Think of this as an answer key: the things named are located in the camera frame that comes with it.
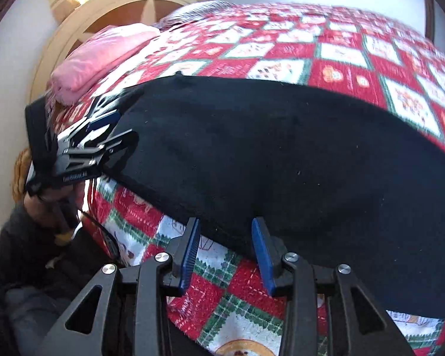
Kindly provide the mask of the person left hand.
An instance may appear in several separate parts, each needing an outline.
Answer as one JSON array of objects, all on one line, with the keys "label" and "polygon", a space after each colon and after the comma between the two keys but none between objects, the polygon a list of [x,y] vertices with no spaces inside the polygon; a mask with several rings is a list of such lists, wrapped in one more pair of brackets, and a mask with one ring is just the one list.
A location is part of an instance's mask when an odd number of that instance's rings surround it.
[{"label": "person left hand", "polygon": [[65,234],[79,225],[78,209],[83,205],[84,183],[61,189],[47,189],[39,195],[26,194],[23,205],[28,215],[54,233]]}]

